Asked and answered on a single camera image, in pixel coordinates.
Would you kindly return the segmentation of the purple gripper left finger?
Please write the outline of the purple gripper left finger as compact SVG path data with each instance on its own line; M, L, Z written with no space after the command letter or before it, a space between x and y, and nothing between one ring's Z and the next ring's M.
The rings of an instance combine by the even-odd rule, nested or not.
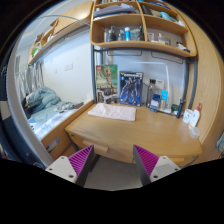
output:
M93 156L94 146L90 145L69 157L60 156L46 168L46 171L83 187L91 167Z

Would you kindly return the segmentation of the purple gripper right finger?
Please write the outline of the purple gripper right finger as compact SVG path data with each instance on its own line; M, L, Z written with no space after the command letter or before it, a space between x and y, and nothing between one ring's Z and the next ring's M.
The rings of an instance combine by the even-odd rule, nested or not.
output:
M133 156L143 186L168 176L180 168L167 156L160 156L134 145Z

